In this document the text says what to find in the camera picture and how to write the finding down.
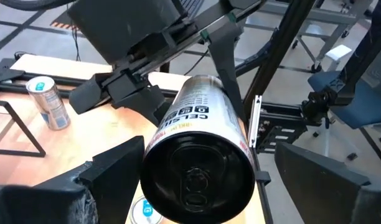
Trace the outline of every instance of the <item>celsius can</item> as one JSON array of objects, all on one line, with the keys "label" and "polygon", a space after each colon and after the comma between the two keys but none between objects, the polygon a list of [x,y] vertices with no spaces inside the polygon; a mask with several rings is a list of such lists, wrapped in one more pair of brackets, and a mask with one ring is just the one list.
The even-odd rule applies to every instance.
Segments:
[{"label": "celsius can", "polygon": [[65,105],[52,78],[32,78],[26,83],[26,89],[50,129],[60,130],[70,124]]},{"label": "celsius can", "polygon": [[143,196],[132,204],[129,212],[131,224],[159,224],[163,220]]},{"label": "celsius can", "polygon": [[141,187],[177,223],[223,223],[249,203],[254,158],[222,82],[188,79],[148,144]]}]

